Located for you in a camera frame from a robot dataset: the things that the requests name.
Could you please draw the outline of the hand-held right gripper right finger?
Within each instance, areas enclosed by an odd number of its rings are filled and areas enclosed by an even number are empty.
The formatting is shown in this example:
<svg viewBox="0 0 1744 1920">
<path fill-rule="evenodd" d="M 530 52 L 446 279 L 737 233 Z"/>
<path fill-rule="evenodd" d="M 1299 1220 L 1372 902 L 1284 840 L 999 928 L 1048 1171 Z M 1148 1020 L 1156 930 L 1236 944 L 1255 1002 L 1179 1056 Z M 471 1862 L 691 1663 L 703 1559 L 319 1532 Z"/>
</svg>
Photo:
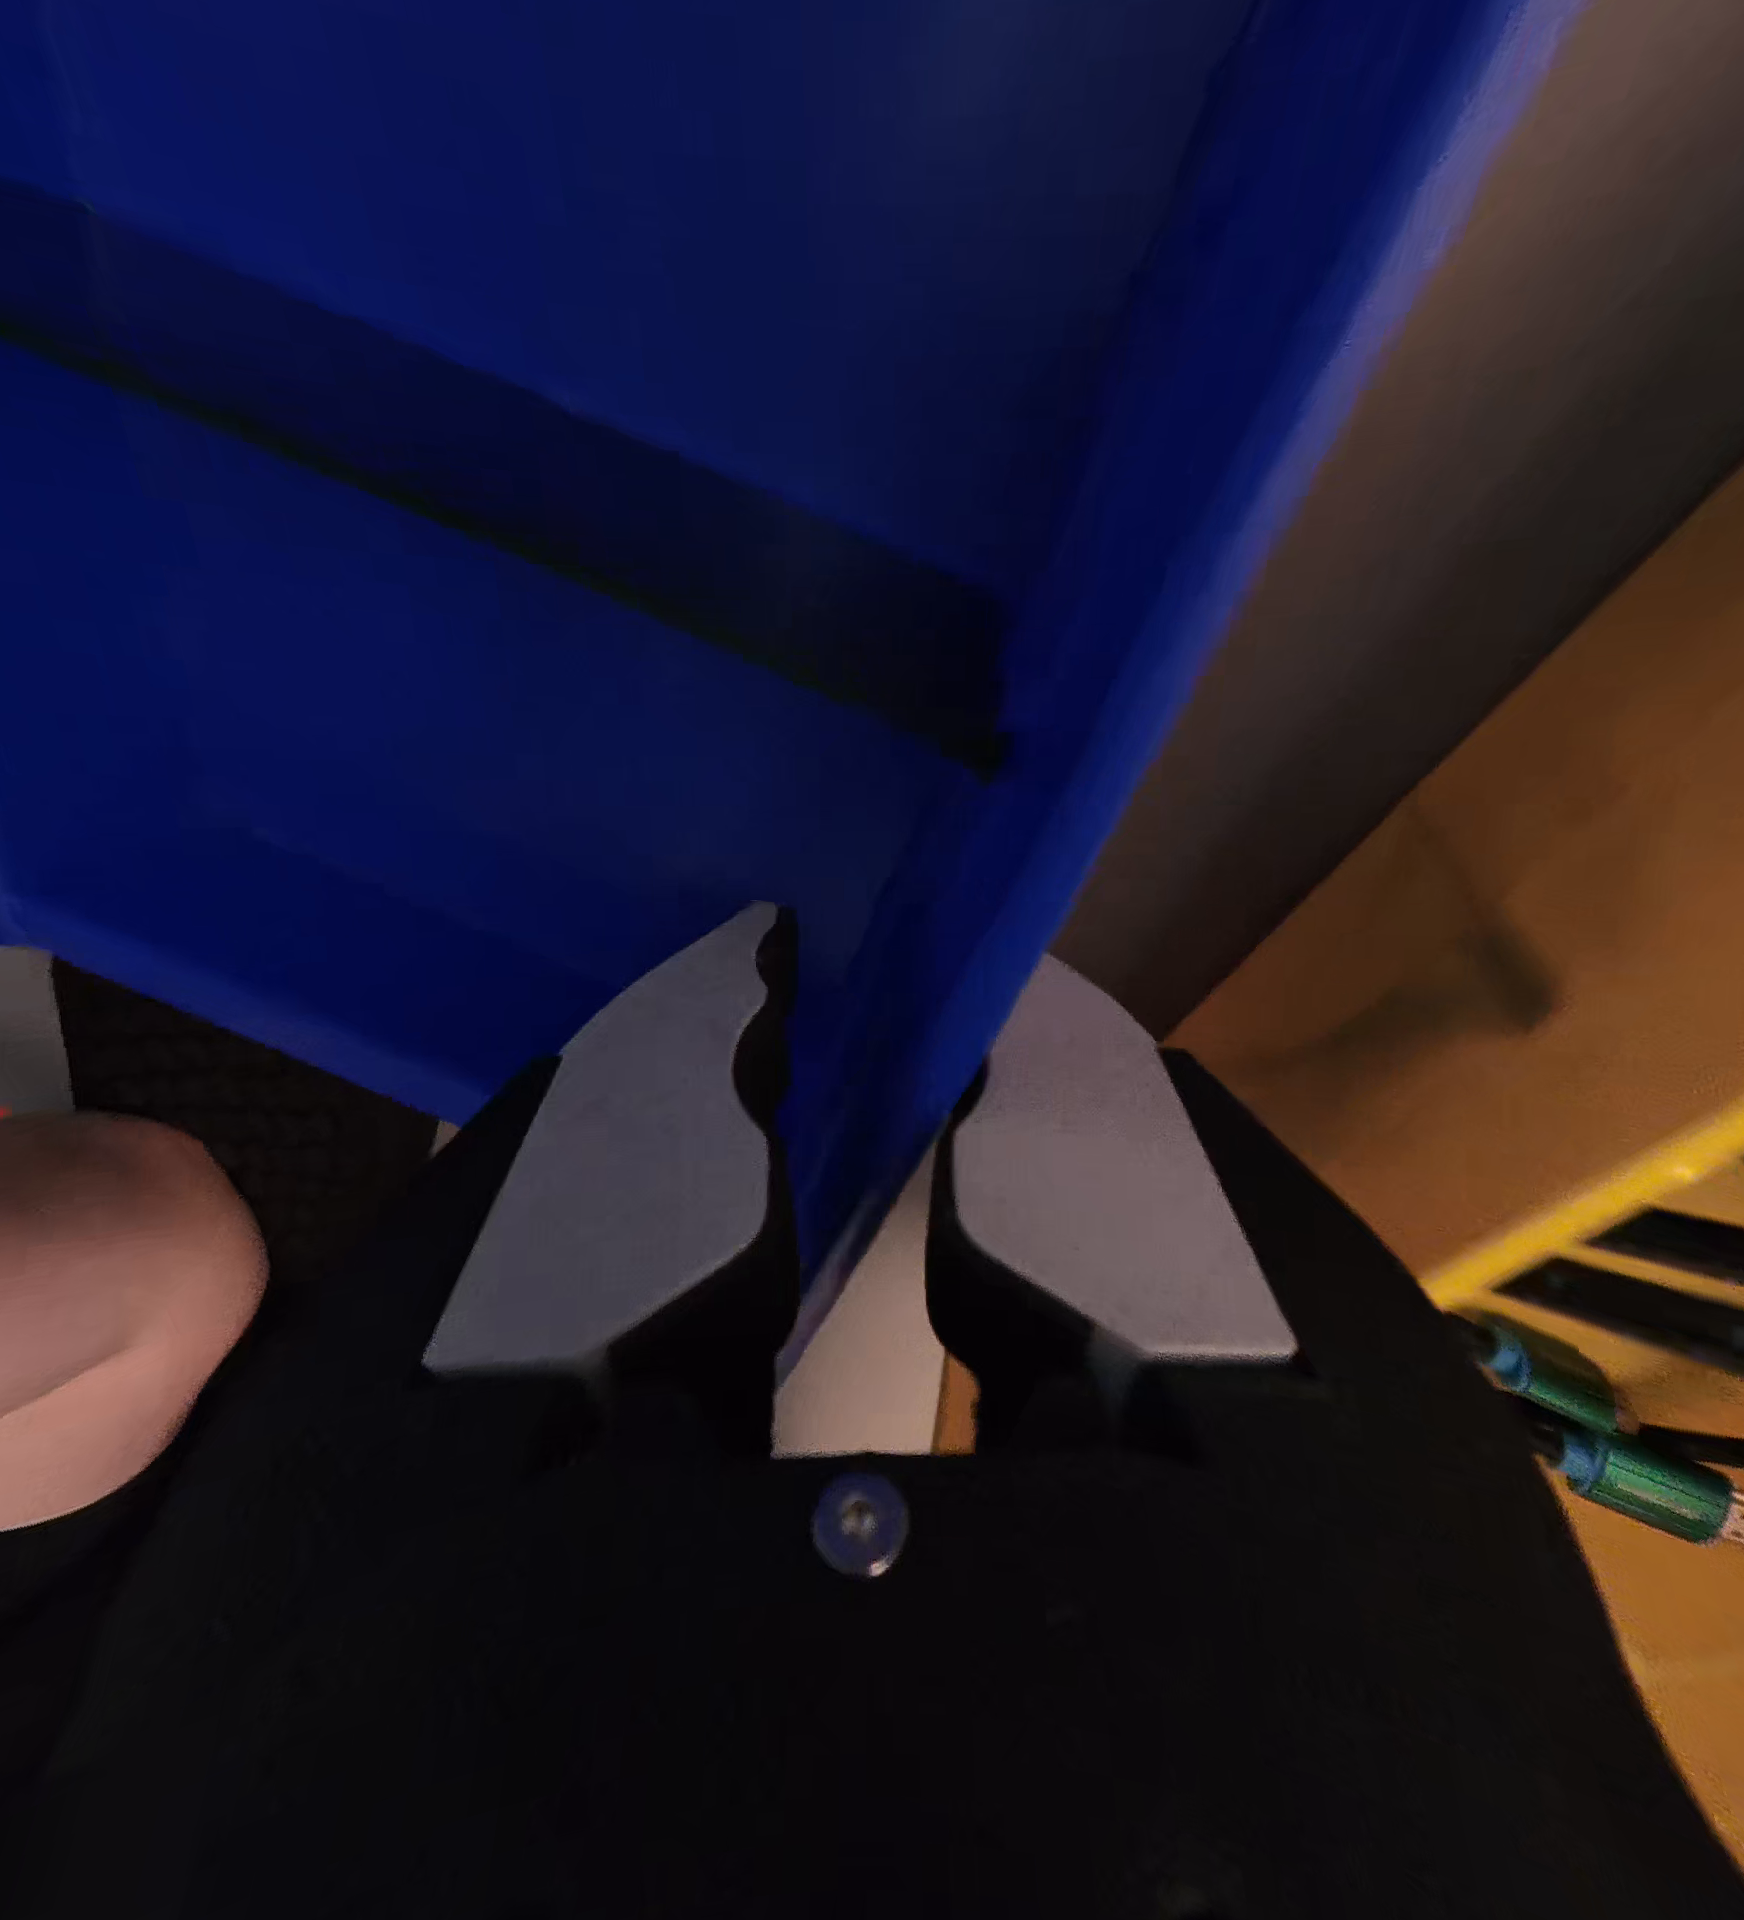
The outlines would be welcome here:
<svg viewBox="0 0 1744 1920">
<path fill-rule="evenodd" d="M 1162 1048 L 1054 958 L 938 1135 L 923 1278 L 977 1449 L 1112 1442 L 1148 1379 L 1297 1355 Z"/>
</svg>

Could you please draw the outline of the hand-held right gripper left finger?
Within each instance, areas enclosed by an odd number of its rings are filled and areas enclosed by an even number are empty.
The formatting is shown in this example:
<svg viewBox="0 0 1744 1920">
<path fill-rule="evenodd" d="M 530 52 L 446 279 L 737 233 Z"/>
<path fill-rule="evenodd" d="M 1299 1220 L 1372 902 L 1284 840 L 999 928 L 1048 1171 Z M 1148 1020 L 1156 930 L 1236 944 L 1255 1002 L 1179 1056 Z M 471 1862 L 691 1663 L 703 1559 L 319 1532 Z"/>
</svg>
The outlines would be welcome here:
<svg viewBox="0 0 1744 1920">
<path fill-rule="evenodd" d="M 560 1379 L 619 1429 L 769 1447 L 801 1289 L 796 990 L 796 917 L 755 902 L 579 1029 L 430 1334 L 431 1379 Z"/>
</svg>

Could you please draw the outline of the yellow plastic bin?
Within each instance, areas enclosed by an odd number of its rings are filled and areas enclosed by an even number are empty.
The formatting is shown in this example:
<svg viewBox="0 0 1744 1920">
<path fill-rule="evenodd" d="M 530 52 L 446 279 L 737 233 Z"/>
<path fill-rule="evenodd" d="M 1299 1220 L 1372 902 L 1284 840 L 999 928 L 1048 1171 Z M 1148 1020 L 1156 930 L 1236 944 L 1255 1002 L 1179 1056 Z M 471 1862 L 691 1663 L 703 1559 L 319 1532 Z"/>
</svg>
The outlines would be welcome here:
<svg viewBox="0 0 1744 1920">
<path fill-rule="evenodd" d="M 1569 1518 L 1421 1281 L 1744 1106 L 1744 468 L 1191 1020 L 1336 1199 L 1247 1183 L 1292 1385 L 1195 1429 L 1257 1632 L 1135 1917 L 1744 1917 L 1744 1570 Z"/>
</svg>

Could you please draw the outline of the blue plastic bin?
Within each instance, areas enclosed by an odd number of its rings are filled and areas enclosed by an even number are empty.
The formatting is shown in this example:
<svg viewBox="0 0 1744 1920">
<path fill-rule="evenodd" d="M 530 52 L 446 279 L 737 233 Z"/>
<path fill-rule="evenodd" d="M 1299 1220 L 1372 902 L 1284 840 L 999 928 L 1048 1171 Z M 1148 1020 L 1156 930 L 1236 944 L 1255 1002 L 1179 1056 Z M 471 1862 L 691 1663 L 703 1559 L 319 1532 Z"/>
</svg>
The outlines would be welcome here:
<svg viewBox="0 0 1744 1920">
<path fill-rule="evenodd" d="M 0 341 L 0 948 L 463 1121 L 791 908 L 811 1321 L 1578 10 L 0 5 L 0 181 L 1011 608 L 985 778 Z"/>
</svg>

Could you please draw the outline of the person's left forearm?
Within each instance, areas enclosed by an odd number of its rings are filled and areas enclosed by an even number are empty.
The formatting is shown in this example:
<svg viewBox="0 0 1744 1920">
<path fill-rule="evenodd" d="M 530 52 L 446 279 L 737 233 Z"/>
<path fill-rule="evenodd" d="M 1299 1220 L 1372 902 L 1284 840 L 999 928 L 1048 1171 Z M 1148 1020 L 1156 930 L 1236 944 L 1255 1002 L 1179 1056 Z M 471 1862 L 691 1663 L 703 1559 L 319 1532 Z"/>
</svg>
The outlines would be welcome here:
<svg viewBox="0 0 1744 1920">
<path fill-rule="evenodd" d="M 269 1276 L 208 1151 L 143 1117 L 0 1118 L 0 1532 L 150 1466 Z"/>
</svg>

